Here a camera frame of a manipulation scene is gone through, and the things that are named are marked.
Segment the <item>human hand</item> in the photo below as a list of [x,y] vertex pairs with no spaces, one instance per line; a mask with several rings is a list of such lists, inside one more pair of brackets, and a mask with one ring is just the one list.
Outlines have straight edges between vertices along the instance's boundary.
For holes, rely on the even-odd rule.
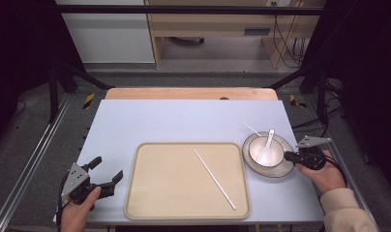
[[70,202],[64,209],[61,221],[62,232],[81,232],[86,225],[90,209],[99,198],[100,187],[94,188],[81,205]]
[[[323,150],[322,153],[325,156],[332,158],[329,151]],[[325,166],[317,171],[309,169],[299,163],[295,166],[302,174],[310,178],[316,184],[322,194],[332,189],[346,188],[346,183],[340,170],[329,162],[326,162]]]

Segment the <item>aluminum rail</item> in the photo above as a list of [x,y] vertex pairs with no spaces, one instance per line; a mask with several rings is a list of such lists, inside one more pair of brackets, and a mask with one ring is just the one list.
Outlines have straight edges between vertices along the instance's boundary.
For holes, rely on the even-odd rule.
[[8,223],[11,220],[15,209],[17,208],[21,198],[24,195],[24,192],[29,186],[32,177],[34,176],[39,166],[39,163],[41,162],[45,154],[45,150],[47,149],[48,144],[53,138],[53,135],[55,134],[59,124],[61,123],[66,113],[71,98],[71,94],[66,94],[63,98],[60,105],[61,110],[59,114],[57,115],[54,122],[47,125],[47,128],[45,129],[42,138],[36,146],[36,149],[34,150],[32,156],[30,157],[29,161],[21,172],[20,177],[16,181],[14,188],[8,196],[8,199],[5,201],[5,204],[0,210],[0,232],[5,231],[6,227],[8,226]]
[[33,5],[34,10],[64,14],[330,15],[338,9],[316,7]]

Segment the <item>sleeve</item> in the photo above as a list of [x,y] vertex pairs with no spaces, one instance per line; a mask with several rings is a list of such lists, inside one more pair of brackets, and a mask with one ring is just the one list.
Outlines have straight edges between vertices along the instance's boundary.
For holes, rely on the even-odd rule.
[[344,231],[378,231],[375,222],[358,203],[349,188],[336,188],[321,196],[322,208],[325,211],[325,230],[327,232]]

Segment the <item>table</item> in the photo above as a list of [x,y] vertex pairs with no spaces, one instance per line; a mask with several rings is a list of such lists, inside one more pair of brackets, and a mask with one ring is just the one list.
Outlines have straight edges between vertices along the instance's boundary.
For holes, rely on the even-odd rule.
[[[259,93],[263,95],[260,96],[260,100],[247,100],[248,93],[253,99],[259,96]],[[143,96],[147,96],[147,100],[138,100]],[[218,100],[221,97],[231,100]],[[195,225],[322,221],[323,212],[314,188],[311,182],[297,170],[293,169],[282,178],[272,179],[255,173],[247,164],[245,164],[245,171],[251,212],[246,218],[131,220],[125,216],[124,206],[137,146],[143,142],[155,141],[215,141],[234,142],[241,147],[244,140],[252,134],[242,124],[243,122],[258,131],[268,131],[271,127],[291,146],[296,143],[283,103],[277,101],[273,90],[251,88],[109,90],[105,100],[101,102],[77,163],[84,164],[97,156],[103,158],[102,164],[90,173],[93,183],[108,182],[120,169],[123,169],[125,175],[116,186],[114,196],[101,199],[96,203],[96,209],[89,215],[88,222],[115,225]]]

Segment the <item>robotic arm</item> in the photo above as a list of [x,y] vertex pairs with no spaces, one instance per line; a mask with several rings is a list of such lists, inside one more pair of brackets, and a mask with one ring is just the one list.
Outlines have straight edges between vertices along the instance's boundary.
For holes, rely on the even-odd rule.
[[309,137],[305,136],[298,144],[298,152],[284,152],[284,158],[294,164],[300,163],[310,169],[320,170],[325,166],[326,162],[333,164],[340,170],[344,181],[346,182],[346,175],[343,169],[337,164],[337,162],[325,156],[322,151],[317,147],[318,145],[331,142],[331,138],[322,137]]
[[117,175],[111,179],[111,182],[99,185],[90,183],[90,176],[88,174],[89,169],[93,170],[101,162],[102,158],[97,157],[83,166],[73,163],[69,172],[63,177],[60,185],[59,197],[57,199],[56,224],[59,231],[63,208],[65,208],[68,203],[83,203],[95,187],[102,188],[99,199],[114,195],[116,184],[123,178],[123,170],[117,173]]

